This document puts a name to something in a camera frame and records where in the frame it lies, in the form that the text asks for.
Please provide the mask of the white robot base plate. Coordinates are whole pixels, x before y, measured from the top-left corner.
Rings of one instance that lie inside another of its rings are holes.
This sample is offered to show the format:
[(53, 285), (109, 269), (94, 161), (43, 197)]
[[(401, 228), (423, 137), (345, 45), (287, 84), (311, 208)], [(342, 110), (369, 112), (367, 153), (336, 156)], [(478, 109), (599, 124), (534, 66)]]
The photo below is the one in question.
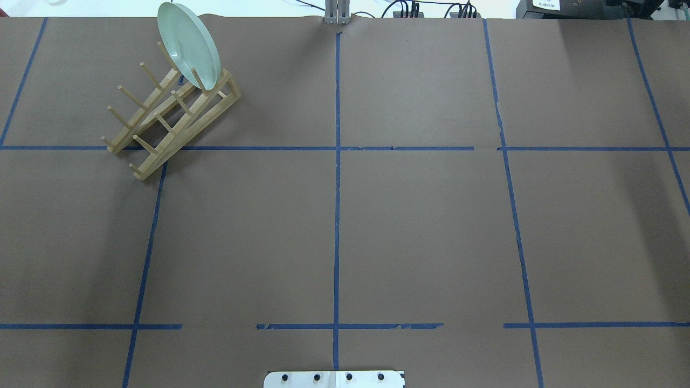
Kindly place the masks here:
[(405, 387), (404, 373), (395, 370), (274, 371), (264, 387)]

